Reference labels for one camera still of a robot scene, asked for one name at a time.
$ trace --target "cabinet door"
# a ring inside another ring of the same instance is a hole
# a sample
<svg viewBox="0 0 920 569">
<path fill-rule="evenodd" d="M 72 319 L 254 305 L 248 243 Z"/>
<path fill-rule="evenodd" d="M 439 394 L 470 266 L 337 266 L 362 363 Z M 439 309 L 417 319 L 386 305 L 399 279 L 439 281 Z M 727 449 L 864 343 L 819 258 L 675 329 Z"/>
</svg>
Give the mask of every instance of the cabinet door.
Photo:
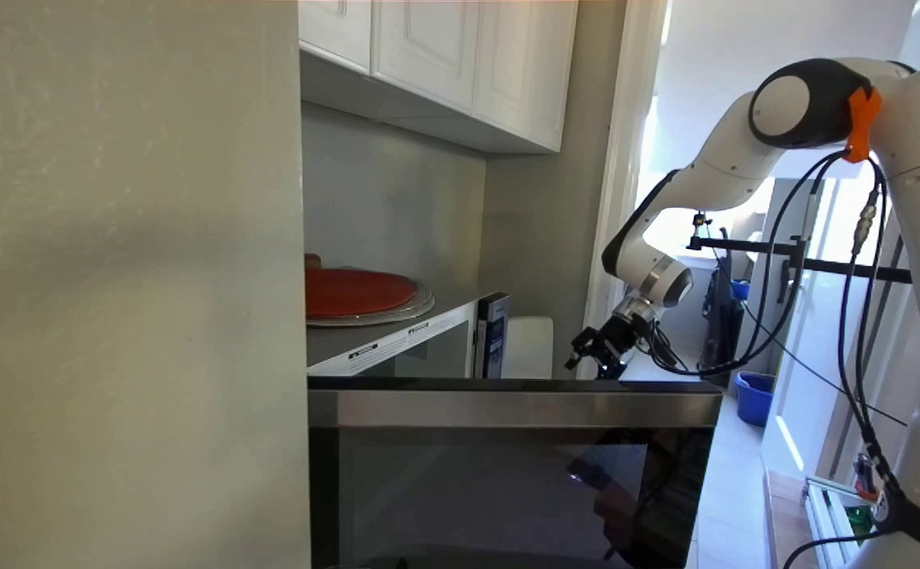
<svg viewBox="0 0 920 569">
<path fill-rule="evenodd" d="M 576 0 L 484 4 L 477 99 L 489 122 L 561 147 L 576 17 Z"/>
<path fill-rule="evenodd" d="M 374 74 L 456 110 L 474 110 L 480 7 L 469 0 L 376 4 Z"/>
<path fill-rule="evenodd" d="M 369 0 L 300 0 L 300 46 L 369 71 Z"/>
</svg>

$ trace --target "white wall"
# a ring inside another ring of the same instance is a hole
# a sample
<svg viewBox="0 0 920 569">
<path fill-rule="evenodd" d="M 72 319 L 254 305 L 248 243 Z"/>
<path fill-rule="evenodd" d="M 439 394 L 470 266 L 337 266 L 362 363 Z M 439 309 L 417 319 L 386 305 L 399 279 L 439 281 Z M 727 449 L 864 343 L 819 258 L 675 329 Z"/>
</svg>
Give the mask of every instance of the white wall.
<svg viewBox="0 0 920 569">
<path fill-rule="evenodd" d="M 402 270 L 443 300 L 480 279 L 488 160 L 347 112 L 302 106 L 307 248 Z"/>
<path fill-rule="evenodd" d="M 310 564 L 277 0 L 0 0 L 0 569 Z"/>
<path fill-rule="evenodd" d="M 805 56 L 899 61 L 910 0 L 673 0 L 659 64 L 649 170 L 688 164 L 717 116 L 779 67 Z M 819 152 L 788 152 L 776 176 L 800 176 Z"/>
</svg>

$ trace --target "red plate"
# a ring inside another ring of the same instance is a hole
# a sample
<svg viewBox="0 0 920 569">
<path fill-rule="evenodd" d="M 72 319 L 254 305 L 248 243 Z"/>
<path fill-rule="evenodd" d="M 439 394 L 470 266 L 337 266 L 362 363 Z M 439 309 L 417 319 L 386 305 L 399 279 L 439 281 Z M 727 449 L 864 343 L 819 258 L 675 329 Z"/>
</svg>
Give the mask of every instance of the red plate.
<svg viewBox="0 0 920 569">
<path fill-rule="evenodd" d="M 417 298 L 417 284 L 388 270 L 307 267 L 307 319 L 362 319 Z"/>
</svg>

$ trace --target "wire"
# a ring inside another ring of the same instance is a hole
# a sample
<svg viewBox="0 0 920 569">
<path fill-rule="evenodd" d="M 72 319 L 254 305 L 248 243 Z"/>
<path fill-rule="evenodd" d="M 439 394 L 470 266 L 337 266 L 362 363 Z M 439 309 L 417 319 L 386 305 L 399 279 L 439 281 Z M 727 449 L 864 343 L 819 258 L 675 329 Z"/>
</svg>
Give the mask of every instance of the wire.
<svg viewBox="0 0 920 569">
<path fill-rule="evenodd" d="M 746 341 L 746 352 L 741 353 L 741 357 L 732 357 L 732 361 L 723 361 L 723 363 L 711 363 L 711 367 L 703 367 L 703 368 L 687 368 L 687 367 L 668 367 L 668 363 L 660 363 L 660 361 L 654 361 L 660 368 L 668 368 L 668 373 L 675 373 L 675 375 L 715 375 L 715 373 L 727 373 L 727 368 L 741 368 L 741 367 L 746 367 L 748 361 L 757 361 L 763 352 L 769 352 L 771 343 L 776 343 L 776 337 L 782 336 L 782 329 L 784 329 L 784 322 L 789 319 L 789 313 L 795 313 L 795 305 L 798 305 L 798 295 L 788 295 L 788 300 L 784 300 L 784 309 L 782 309 L 782 317 L 779 317 L 779 322 L 776 322 L 776 329 L 769 333 L 769 337 L 763 341 L 763 343 L 757 343 L 758 341 L 758 336 L 763 336 L 763 317 L 764 317 L 764 305 L 769 305 L 769 292 L 771 292 L 771 258 L 776 258 L 776 243 L 779 243 L 779 230 L 782 230 L 782 221 L 784 221 L 784 215 L 788 215 L 788 207 L 795 206 L 795 199 L 798 199 L 798 192 L 805 187 L 805 179 L 813 176 L 813 187 L 810 187 L 810 192 L 815 196 L 819 192 L 819 187 L 826 184 L 826 172 L 831 170 L 831 164 L 835 160 L 842 160 L 843 157 L 843 152 L 831 152 L 831 154 L 826 154 L 826 157 L 819 157 L 800 179 L 798 179 L 798 187 L 784 196 L 784 202 L 782 202 L 782 207 L 779 207 L 779 215 L 776 215 L 776 221 L 771 221 L 771 234 L 769 234 L 769 254 L 764 254 L 764 267 L 763 267 L 763 298 L 758 298 L 758 319 L 757 319 L 757 329 L 751 329 L 751 336 L 748 336 L 748 341 Z M 798 258 L 798 267 L 795 267 L 795 292 L 800 292 L 800 281 L 804 281 L 804 257 Z"/>
<path fill-rule="evenodd" d="M 723 258 L 717 258 L 717 270 L 723 270 L 727 279 L 732 279 L 732 248 L 723 248 Z"/>
<path fill-rule="evenodd" d="M 846 541 L 875 541 L 885 537 L 885 531 L 871 533 L 838 533 L 838 537 L 823 537 L 823 541 L 805 541 L 795 552 L 788 552 L 784 569 L 789 569 L 805 550 L 826 545 L 826 543 L 846 543 Z"/>
<path fill-rule="evenodd" d="M 875 245 L 871 245 L 871 267 L 868 267 L 868 281 L 866 281 L 866 298 L 864 298 L 864 309 L 861 309 L 861 333 L 858 333 L 858 399 L 861 399 L 861 410 L 864 410 L 864 423 L 871 434 L 871 416 L 866 406 L 866 329 L 868 329 L 868 313 L 871 313 L 871 292 L 875 292 L 875 275 L 879 275 L 879 258 L 883 258 L 883 243 L 885 243 L 885 218 L 887 218 L 887 179 L 883 172 L 883 166 L 875 164 L 875 157 L 868 157 L 871 164 L 871 192 L 879 192 L 879 230 L 875 230 Z"/>
<path fill-rule="evenodd" d="M 827 375 L 819 373 L 813 363 L 805 363 L 805 361 L 804 361 L 798 352 L 789 352 L 784 341 L 776 341 L 776 343 L 779 343 L 779 347 L 782 347 L 782 352 L 784 352 L 798 367 L 804 367 L 810 375 L 815 375 L 819 381 L 826 381 L 826 386 L 831 386 L 835 392 L 842 392 L 842 386 L 838 386 L 835 379 L 827 379 Z M 883 406 L 871 406 L 871 404 L 868 404 L 868 410 L 906 430 L 906 421 L 900 421 L 900 416 L 894 416 L 894 414 L 887 414 L 887 410 L 883 410 Z"/>
<path fill-rule="evenodd" d="M 850 257 L 843 281 L 842 281 L 842 309 L 838 309 L 838 375 L 842 375 L 842 392 L 850 404 L 850 416 L 858 421 L 861 430 L 866 430 L 864 421 L 864 406 L 861 399 L 850 387 L 850 373 L 846 373 L 846 361 L 843 361 L 843 341 L 846 341 L 846 302 L 850 302 L 850 279 L 855 279 L 855 266 L 858 266 L 861 254 Z"/>
</svg>

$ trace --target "wall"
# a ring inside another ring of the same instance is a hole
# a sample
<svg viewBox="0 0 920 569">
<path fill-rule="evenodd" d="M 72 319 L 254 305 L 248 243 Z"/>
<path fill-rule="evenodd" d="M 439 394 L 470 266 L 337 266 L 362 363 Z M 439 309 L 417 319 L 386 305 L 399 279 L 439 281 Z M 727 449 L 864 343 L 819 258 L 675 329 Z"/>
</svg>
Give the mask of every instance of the wall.
<svg viewBox="0 0 920 569">
<path fill-rule="evenodd" d="M 784 64 L 899 61 L 910 12 L 910 0 L 673 0 L 644 170 L 688 164 L 717 116 Z M 819 152 L 784 152 L 776 176 L 800 176 L 815 157 Z"/>
<path fill-rule="evenodd" d="M 0 0 L 0 569 L 310 564 L 288 7 Z"/>
<path fill-rule="evenodd" d="M 477 287 L 480 154 L 302 106 L 307 248 L 326 266 L 413 275 L 436 298 Z"/>
<path fill-rule="evenodd" d="M 620 0 L 577 4 L 563 152 L 488 170 L 480 284 L 505 292 L 511 313 L 553 317 L 555 373 L 581 329 L 620 27 Z"/>
</svg>

